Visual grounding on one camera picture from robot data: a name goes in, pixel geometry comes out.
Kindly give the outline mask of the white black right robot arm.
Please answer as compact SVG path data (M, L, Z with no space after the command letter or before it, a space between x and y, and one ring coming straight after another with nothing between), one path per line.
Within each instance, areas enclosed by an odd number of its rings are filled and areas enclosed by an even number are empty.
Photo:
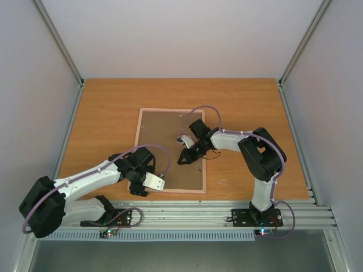
M189 128L197 141L194 142L185 134L178 136L177 141L185 145L178 164L192 164L208 151L230 150L241 153L255 179L248 217L255 226L268 221L274 210L277 179L285 171L287 162L285 153L268 131L263 127L254 131L212 130L201 119L193 122Z

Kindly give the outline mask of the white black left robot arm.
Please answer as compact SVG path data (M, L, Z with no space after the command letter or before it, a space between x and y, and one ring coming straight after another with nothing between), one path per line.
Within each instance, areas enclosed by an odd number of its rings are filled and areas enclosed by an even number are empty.
M37 179L19 206L24 218L22 231L43 238L60 226L87 221L93 226L110 226L116 220L115 208L103 195L80 198L101 187L123 180L130 182L131 194L146 197L147 188L162 191L163 176L155 174L156 158L146 148L133 148L113 154L97 166L73 176L52 180Z

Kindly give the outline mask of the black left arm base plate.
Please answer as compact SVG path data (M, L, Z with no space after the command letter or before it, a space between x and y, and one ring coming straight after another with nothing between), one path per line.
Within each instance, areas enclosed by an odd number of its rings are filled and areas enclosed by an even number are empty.
M132 209L114 209L110 218L97 221L84 220L81 227L129 227L131 226Z

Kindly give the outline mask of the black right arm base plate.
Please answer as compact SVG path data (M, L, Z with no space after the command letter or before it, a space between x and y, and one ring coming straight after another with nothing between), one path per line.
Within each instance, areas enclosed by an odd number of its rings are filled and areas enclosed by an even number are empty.
M281 211L271 207L260 212L252 209L232 209L230 221L234 227L282 227Z

